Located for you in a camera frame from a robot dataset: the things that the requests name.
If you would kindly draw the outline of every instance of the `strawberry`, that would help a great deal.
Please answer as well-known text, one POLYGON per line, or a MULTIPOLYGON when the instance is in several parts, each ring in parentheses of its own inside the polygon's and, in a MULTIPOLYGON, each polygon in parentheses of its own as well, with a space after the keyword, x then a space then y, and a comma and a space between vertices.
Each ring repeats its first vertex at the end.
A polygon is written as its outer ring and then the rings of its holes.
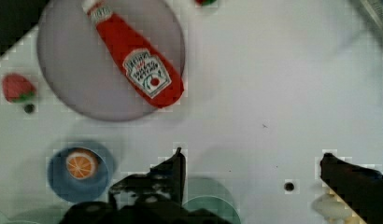
POLYGON ((36 94, 35 86, 25 77, 11 73, 2 79, 3 94, 11 103, 21 103, 32 99, 36 94))

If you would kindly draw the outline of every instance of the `ketchup label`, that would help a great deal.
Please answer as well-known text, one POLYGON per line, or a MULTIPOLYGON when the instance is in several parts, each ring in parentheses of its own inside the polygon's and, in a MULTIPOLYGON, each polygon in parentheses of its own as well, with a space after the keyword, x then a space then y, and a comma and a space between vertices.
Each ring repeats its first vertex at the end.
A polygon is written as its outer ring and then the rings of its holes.
POLYGON ((109 19, 113 14, 113 11, 108 6, 101 6, 92 11, 90 17, 94 24, 98 24, 101 21, 109 19))
POLYGON ((148 49, 134 50, 125 58, 122 66, 127 71, 126 76, 150 98, 171 84, 162 61, 150 55, 148 49))

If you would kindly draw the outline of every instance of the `orange slice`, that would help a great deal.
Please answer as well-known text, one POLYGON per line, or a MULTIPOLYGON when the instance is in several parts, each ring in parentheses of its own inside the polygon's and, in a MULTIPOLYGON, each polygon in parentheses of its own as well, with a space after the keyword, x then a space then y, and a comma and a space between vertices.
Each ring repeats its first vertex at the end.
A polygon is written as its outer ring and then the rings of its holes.
POLYGON ((66 158, 66 168, 76 179, 86 179, 96 173, 98 160, 89 150, 77 148, 66 158))

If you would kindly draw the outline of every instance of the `round plate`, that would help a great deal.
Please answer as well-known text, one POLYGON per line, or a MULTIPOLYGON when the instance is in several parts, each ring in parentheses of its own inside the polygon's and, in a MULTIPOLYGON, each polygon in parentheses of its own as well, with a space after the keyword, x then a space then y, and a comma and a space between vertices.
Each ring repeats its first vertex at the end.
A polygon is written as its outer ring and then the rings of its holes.
MULTIPOLYGON (((182 74, 180 24, 162 0, 106 0, 182 74)), ((138 119, 156 108, 140 97, 114 64, 81 0, 53 0, 39 23, 37 58, 43 76, 66 105, 87 117, 138 119)))

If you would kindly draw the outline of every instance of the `ketchup bottle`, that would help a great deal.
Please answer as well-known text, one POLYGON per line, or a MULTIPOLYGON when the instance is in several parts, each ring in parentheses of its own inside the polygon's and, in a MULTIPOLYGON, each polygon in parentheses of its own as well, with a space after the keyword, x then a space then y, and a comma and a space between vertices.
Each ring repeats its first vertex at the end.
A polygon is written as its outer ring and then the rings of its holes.
POLYGON ((180 98, 184 90, 180 74, 144 36, 103 0, 86 0, 83 9, 95 24, 116 65, 149 104, 162 108, 180 98))

